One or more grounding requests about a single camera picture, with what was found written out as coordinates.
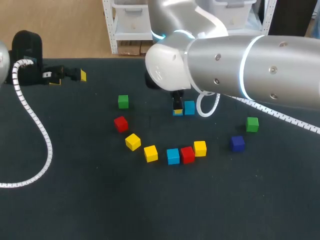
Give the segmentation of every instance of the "red cube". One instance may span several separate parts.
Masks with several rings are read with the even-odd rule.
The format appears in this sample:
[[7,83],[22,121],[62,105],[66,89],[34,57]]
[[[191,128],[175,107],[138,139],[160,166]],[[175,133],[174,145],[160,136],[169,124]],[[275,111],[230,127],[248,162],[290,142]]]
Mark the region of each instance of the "red cube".
[[123,116],[116,118],[114,124],[119,133],[123,133],[129,129],[128,122]]
[[183,164],[190,164],[195,161],[195,153],[191,146],[181,148],[181,157]]

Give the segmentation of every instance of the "blue cube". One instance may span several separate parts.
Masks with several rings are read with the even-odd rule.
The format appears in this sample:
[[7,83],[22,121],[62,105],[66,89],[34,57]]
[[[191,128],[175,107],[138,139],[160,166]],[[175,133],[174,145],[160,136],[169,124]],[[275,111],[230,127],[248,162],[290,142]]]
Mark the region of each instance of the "blue cube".
[[168,165],[180,163],[180,155],[178,148],[168,149],[166,151],[166,155],[168,157]]
[[245,140],[242,136],[233,136],[230,140],[232,152],[243,152],[245,150]]
[[184,102],[184,115],[195,115],[195,101]]

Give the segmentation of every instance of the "silver arm segment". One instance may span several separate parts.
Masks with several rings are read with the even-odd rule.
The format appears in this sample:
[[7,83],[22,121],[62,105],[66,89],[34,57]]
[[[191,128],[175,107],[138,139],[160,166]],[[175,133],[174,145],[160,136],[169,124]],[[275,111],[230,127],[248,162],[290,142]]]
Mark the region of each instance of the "silver arm segment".
[[176,91],[193,86],[248,100],[320,108],[319,40],[227,36],[221,22],[199,10],[193,0],[153,0],[149,11],[158,42],[145,62],[161,88]]
[[10,68],[10,57],[6,45],[0,41],[0,86],[6,80]]

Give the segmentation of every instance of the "green cube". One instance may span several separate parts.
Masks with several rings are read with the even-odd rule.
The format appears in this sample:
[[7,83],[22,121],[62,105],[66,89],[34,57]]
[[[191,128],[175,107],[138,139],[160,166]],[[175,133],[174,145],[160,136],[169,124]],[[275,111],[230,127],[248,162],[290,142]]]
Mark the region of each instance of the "green cube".
[[128,109],[129,108],[128,95],[119,95],[118,105],[119,105],[119,109]]
[[259,121],[257,117],[248,117],[246,119],[246,131],[251,132],[251,133],[256,133],[258,132],[259,129]]

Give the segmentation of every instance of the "white shelf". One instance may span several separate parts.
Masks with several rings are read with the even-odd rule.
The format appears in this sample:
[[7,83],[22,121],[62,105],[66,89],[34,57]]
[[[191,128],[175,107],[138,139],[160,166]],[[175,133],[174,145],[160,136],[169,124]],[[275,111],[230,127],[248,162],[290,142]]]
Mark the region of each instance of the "white shelf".
[[[109,42],[113,54],[118,53],[117,40],[152,40],[150,32],[129,33],[121,30],[118,26],[118,18],[115,21],[112,18],[112,0],[102,0],[105,22],[109,34]],[[268,35],[271,21],[276,8],[277,0],[265,0],[265,14],[263,24],[258,20],[251,10],[247,24],[243,29],[229,30],[230,35]]]
[[[118,16],[114,19],[115,33],[114,36],[118,41],[125,40],[152,40],[151,32],[124,32],[118,24]],[[245,28],[228,30],[229,35],[261,35],[262,24],[258,16],[251,9]]]
[[241,29],[231,29],[228,30],[229,35],[261,35],[262,34],[262,24],[259,20],[257,14],[254,13],[254,10],[251,8],[249,13],[248,20],[244,28]]
[[124,32],[121,26],[118,24],[118,16],[115,15],[114,18],[114,36],[117,41],[125,40],[152,40],[151,30],[150,32]]

